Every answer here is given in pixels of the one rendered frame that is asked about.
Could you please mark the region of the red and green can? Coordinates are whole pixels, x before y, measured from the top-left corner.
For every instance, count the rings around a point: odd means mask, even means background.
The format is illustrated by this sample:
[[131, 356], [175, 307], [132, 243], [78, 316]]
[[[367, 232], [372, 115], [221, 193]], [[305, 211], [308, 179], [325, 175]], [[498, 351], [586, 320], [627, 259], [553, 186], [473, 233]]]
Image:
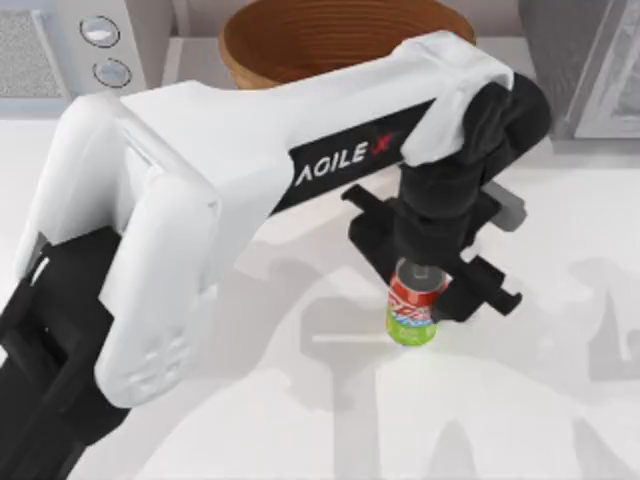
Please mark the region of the red and green can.
[[385, 315], [390, 338], [409, 347], [430, 342], [437, 331], [433, 318], [435, 301], [447, 283], [446, 274], [438, 267], [400, 259], [389, 284]]

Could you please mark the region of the pale grey rounded box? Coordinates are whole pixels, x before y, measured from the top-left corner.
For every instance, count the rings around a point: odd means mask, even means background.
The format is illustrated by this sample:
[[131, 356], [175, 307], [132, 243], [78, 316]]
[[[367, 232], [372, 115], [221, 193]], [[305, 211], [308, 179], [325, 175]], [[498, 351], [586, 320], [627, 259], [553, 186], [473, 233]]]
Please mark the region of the pale grey rounded box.
[[527, 218], [525, 201], [494, 181], [487, 184], [484, 191], [500, 204], [491, 222], [505, 232], [516, 231]]

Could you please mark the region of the brown wooden basket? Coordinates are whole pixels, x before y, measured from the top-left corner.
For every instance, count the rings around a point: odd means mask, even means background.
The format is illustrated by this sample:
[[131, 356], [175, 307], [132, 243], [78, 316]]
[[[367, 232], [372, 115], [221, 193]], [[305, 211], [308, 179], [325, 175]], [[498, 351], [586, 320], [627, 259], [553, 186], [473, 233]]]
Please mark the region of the brown wooden basket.
[[441, 0], [252, 0], [218, 40], [236, 86], [252, 90], [374, 60], [440, 30], [476, 43], [469, 20]]

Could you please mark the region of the grey cabinet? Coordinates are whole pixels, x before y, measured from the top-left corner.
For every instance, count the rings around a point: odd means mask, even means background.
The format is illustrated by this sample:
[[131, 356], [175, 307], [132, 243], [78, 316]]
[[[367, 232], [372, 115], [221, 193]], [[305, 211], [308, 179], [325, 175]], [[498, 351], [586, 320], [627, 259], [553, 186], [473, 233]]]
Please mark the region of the grey cabinet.
[[551, 138], [640, 141], [640, 0], [519, 0]]

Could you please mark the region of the small microwave knob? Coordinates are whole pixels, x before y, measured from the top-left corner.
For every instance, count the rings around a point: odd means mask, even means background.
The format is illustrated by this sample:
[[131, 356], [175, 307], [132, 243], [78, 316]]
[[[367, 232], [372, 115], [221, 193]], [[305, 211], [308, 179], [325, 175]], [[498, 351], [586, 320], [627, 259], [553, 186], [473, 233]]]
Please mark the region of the small microwave knob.
[[101, 85], [109, 88], [124, 88], [132, 80], [130, 68], [122, 61], [114, 58], [96, 62], [92, 67], [92, 71], [94, 78]]

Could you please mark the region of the large microwave knob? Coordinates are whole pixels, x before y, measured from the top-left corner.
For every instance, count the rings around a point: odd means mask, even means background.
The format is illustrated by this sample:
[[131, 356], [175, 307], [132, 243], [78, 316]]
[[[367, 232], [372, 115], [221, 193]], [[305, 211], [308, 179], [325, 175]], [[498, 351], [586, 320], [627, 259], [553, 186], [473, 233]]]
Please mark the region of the large microwave knob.
[[120, 30], [117, 24], [105, 16], [94, 16], [81, 20], [79, 31], [85, 41], [98, 48], [111, 48], [120, 39]]

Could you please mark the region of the pale microwave oven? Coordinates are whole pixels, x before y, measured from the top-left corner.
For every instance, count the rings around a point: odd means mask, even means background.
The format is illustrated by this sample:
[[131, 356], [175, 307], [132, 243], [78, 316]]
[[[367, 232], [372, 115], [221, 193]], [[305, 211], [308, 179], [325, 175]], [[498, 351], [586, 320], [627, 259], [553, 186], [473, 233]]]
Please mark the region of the pale microwave oven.
[[[84, 40], [80, 21], [94, 16], [117, 24], [116, 45]], [[78, 96], [160, 86], [174, 26], [172, 0], [0, 0], [0, 119], [55, 118]], [[93, 65], [108, 58], [130, 68], [126, 87], [94, 78]]]

